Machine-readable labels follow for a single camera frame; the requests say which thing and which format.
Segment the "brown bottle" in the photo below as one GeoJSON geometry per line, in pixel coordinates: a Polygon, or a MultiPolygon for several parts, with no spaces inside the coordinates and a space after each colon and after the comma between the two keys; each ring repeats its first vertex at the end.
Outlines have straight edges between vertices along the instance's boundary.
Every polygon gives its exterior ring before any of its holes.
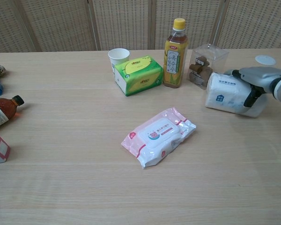
{"type": "Polygon", "coordinates": [[[10,120],[15,115],[17,107],[23,104],[23,99],[18,95],[12,99],[0,98],[0,125],[10,120]]]}

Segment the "pink and white wet wipes pack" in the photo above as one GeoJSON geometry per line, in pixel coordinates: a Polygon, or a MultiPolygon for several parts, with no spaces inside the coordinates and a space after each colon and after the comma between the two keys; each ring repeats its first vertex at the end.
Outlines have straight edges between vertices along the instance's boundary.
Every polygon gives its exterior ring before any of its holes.
{"type": "Polygon", "coordinates": [[[175,108],[170,108],[138,126],[127,135],[122,145],[142,167],[147,167],[156,165],[195,129],[196,125],[175,108]]]}

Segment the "woven panel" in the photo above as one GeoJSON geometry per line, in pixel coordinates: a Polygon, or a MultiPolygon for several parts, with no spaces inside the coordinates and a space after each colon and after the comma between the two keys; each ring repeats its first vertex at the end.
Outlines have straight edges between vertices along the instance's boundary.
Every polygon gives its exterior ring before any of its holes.
{"type": "Polygon", "coordinates": [[[148,48],[147,0],[93,0],[102,50],[148,48]]]}
{"type": "Polygon", "coordinates": [[[42,51],[95,50],[83,0],[21,0],[21,4],[42,51]]]}
{"type": "Polygon", "coordinates": [[[231,0],[218,46],[275,48],[281,44],[281,0],[231,0]]]}
{"type": "Polygon", "coordinates": [[[31,52],[9,0],[0,0],[0,53],[31,52]]]}
{"type": "Polygon", "coordinates": [[[186,20],[189,48],[209,42],[219,0],[157,0],[155,23],[155,49],[163,49],[172,31],[175,18],[186,20]]]}

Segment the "yellow bottle cap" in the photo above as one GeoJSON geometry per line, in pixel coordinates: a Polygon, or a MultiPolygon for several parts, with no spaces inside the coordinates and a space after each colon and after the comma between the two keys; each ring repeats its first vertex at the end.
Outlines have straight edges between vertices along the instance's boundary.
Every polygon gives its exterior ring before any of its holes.
{"type": "Polygon", "coordinates": [[[173,28],[175,30],[184,30],[185,29],[185,19],[183,19],[183,18],[176,18],[174,20],[173,28]]]}

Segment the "bottle cap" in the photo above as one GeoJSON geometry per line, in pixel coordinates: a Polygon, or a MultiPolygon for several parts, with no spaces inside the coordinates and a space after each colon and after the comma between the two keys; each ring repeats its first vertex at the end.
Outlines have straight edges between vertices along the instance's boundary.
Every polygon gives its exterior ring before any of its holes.
{"type": "Polygon", "coordinates": [[[176,18],[174,20],[174,30],[184,30],[185,29],[185,19],[183,18],[176,18]]]}
{"type": "Polygon", "coordinates": [[[23,104],[24,104],[24,100],[23,100],[20,96],[18,96],[18,95],[14,96],[14,97],[13,97],[13,100],[14,100],[18,105],[23,105],[23,104]]]}

